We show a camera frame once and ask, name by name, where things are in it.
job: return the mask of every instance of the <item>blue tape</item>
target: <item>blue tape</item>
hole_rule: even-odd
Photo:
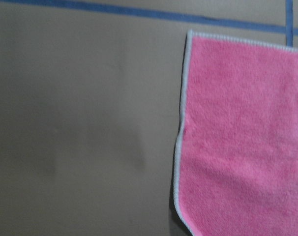
[[[293,46],[293,0],[286,0],[286,40],[287,46]]]
[[[287,32],[287,27],[284,27],[284,26],[253,23],[253,22],[247,22],[247,21],[228,20],[228,19],[214,19],[214,18],[198,16],[198,15],[149,10],[149,9],[135,8],[135,7],[115,6],[115,5],[109,5],[109,4],[92,3],[92,2],[84,2],[84,1],[0,0],[0,2],[61,7],[61,8],[68,8],[68,9],[104,12],[104,13],[112,13],[112,14],[119,14],[119,15],[137,16],[137,17],[147,17],[147,18],[154,18],[154,19],[206,24],[206,25],[222,26],[222,27],[232,27],[232,28],[247,29],[247,30],[258,30],[258,31],[266,31],[266,32],[274,32],[274,33]],[[293,33],[298,35],[298,29],[294,29]]]

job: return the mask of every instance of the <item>pink towel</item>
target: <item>pink towel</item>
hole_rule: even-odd
[[[298,236],[298,49],[189,32],[175,154],[194,236]]]

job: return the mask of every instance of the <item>microfiber cloth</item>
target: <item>microfiber cloth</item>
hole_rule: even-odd
[[[194,236],[298,236],[298,49],[190,31],[176,210]]]

